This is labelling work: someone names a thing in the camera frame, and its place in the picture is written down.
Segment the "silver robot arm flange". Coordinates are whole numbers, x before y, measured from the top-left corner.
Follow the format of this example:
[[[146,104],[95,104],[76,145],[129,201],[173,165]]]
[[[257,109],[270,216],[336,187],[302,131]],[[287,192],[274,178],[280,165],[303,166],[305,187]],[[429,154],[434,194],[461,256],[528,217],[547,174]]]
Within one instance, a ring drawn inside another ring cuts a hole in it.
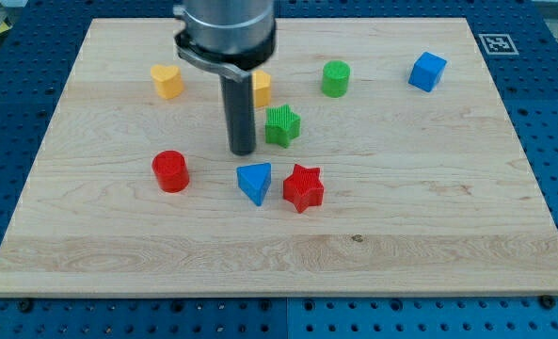
[[[178,56],[203,71],[242,83],[274,53],[273,0],[183,0],[172,12]]]

